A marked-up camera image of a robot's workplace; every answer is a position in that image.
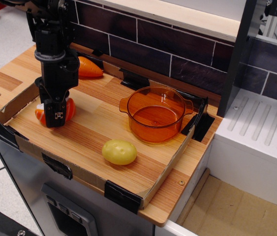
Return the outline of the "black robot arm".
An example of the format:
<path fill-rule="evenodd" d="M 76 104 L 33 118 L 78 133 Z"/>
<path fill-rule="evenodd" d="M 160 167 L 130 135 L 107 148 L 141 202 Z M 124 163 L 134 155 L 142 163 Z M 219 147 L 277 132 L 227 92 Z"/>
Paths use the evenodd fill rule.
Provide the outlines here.
<path fill-rule="evenodd" d="M 34 3 L 27 20 L 36 44 L 35 58 L 41 63 L 41 76 L 35 80 L 43 104 L 46 126 L 65 124 L 69 90 L 78 86 L 79 59 L 70 48 L 73 30 L 69 27 L 68 2 L 47 0 Z"/>

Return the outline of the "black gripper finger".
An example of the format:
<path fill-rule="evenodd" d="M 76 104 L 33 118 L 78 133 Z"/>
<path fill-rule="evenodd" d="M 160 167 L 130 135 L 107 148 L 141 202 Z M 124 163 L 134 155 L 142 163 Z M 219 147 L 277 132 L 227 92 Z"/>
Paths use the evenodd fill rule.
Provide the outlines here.
<path fill-rule="evenodd" d="M 53 101 L 45 99 L 43 102 L 45 122 L 48 128 L 61 127 L 65 125 L 66 99 Z"/>

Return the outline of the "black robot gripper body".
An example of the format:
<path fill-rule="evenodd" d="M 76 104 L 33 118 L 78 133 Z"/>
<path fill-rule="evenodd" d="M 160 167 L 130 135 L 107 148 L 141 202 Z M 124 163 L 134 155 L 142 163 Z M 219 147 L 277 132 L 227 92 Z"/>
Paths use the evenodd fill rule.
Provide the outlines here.
<path fill-rule="evenodd" d="M 78 58 L 65 58 L 55 63 L 42 63 L 42 76 L 34 82 L 39 89 L 41 103 L 46 100 L 64 101 L 69 95 L 69 90 L 78 86 L 79 65 Z"/>

